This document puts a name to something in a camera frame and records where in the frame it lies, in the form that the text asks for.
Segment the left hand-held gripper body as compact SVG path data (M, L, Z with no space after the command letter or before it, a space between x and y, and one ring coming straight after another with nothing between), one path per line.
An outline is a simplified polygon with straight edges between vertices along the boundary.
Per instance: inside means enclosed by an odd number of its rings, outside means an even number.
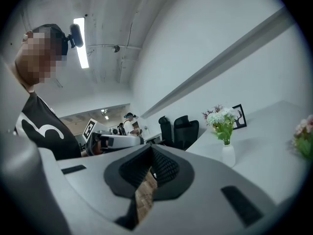
M103 125L100 122L97 122L94 119L90 119L85 130L83 131L82 137L86 142L86 154L88 156L94 156L94 153L92 151L92 134L96 132L96 133L100 133L100 134L106 134L106 135L110 135L110 129L108 127L106 127L105 125Z

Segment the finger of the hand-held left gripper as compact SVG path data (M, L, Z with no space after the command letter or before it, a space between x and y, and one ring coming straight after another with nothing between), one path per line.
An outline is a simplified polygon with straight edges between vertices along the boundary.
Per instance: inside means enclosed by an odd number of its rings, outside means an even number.
M101 135L101 151L117 151L144 144L144 139L139 136Z

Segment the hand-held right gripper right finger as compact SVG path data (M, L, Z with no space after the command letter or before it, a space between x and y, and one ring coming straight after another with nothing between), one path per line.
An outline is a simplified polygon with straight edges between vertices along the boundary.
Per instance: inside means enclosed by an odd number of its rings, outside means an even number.
M243 235L275 209L258 186L214 159L153 145L174 179L158 188L153 207L140 224L143 235Z

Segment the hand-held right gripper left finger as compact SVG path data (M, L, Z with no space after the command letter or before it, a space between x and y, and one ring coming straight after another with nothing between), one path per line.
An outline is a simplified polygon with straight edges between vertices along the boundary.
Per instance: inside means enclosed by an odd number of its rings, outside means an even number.
M61 169L83 165L63 175L65 191L60 206L72 231L150 231L152 214L136 223L135 195L152 160L150 145L139 145L109 154L64 160Z

